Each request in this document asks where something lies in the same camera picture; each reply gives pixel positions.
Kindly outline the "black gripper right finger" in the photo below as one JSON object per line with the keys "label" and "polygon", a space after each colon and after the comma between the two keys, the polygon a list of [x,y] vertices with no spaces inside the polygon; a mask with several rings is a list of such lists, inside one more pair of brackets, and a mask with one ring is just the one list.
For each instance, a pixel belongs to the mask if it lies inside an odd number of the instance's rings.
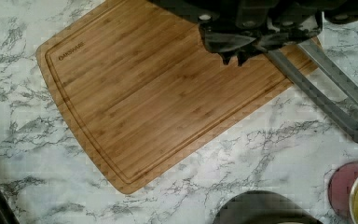
{"label": "black gripper right finger", "polygon": [[239,49],[237,52],[238,66],[242,66],[248,59],[259,54],[309,40],[321,31],[321,29],[289,29],[284,32],[262,35],[256,41]]}

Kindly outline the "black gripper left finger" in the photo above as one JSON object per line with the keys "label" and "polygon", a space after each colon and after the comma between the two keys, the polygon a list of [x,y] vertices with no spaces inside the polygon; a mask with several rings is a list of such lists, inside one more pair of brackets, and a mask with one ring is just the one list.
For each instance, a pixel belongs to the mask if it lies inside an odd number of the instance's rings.
{"label": "black gripper left finger", "polygon": [[228,65],[233,57],[238,59],[238,65],[243,65],[249,58],[255,56],[253,37],[221,33],[202,25],[199,26],[199,31],[205,49],[212,54],[218,54],[223,65]]}

